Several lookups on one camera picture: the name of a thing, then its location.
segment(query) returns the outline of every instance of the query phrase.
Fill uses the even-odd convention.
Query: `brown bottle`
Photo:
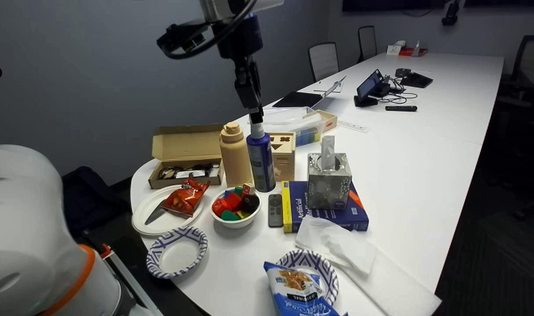
[[[226,186],[252,182],[247,143],[235,121],[226,122],[219,131],[219,152]]]

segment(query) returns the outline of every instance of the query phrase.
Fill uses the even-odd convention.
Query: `bottle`
[[[270,191],[275,186],[270,136],[263,131],[261,112],[250,114],[250,135],[247,135],[247,150],[250,161],[252,182],[257,191]]]
[[[226,186],[250,182],[250,164],[243,133],[235,121],[229,121],[219,131],[219,154],[224,166]]]

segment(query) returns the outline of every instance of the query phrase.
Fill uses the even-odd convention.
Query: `wall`
[[[259,14],[264,101],[310,82],[305,49],[324,40],[326,8],[287,0]],[[0,142],[115,182],[149,159],[152,128],[240,115],[231,61],[215,47],[171,61],[154,43],[170,22],[200,15],[196,0],[0,0]]]
[[[531,8],[461,8],[458,22],[444,28],[440,24],[442,8],[412,17],[402,12],[342,14],[340,5],[340,0],[329,3],[328,28],[328,38],[338,45],[340,64],[356,61],[356,28],[361,24],[375,26],[379,50],[398,38],[405,38],[410,45],[421,40],[433,52],[503,56],[505,71],[512,66],[519,38],[524,33],[534,33]]]

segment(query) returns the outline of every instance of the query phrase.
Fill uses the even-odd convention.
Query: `paper plate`
[[[161,203],[161,200],[164,200],[177,187],[180,187],[180,186],[161,187],[161,189],[150,193],[147,198],[142,200],[138,208],[131,214],[131,226],[140,235],[159,236],[159,235],[163,235],[163,233],[166,233],[173,228],[187,226],[189,222],[192,222],[200,215],[203,205],[208,203],[207,194],[203,194],[191,217],[180,217],[180,215],[173,215],[173,214],[164,212],[163,215],[159,215],[152,222],[143,224],[147,215]]]
[[[321,289],[324,291],[326,301],[333,305],[338,294],[338,282],[335,268],[329,261],[321,258],[317,252],[312,251],[289,251],[282,258],[279,258],[277,265],[293,266],[301,272],[319,273],[321,277]]]
[[[207,252],[207,236],[191,226],[163,233],[147,249],[145,266],[159,279],[173,279],[194,268]]]

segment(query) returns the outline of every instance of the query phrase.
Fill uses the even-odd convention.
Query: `white table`
[[[384,105],[352,105],[356,85],[373,70],[393,75],[412,68],[433,78],[424,89],[407,87],[417,98],[417,112],[387,112]],[[433,291],[456,228],[467,189],[484,140],[502,71],[502,57],[426,54],[396,57],[379,54],[349,66],[301,91],[331,85],[345,75],[340,93],[319,101],[338,115],[337,152],[347,152],[352,180],[370,217],[368,238],[426,289]],[[296,179],[307,179],[307,152],[296,149]],[[156,159],[142,164],[131,179],[131,208],[150,193],[147,177]],[[293,249],[293,235],[266,226],[266,210],[242,231],[217,226],[200,215],[192,226],[208,236],[208,258],[175,284],[214,316],[273,314],[263,261],[275,261]],[[380,310],[340,272],[337,310],[380,314]]]

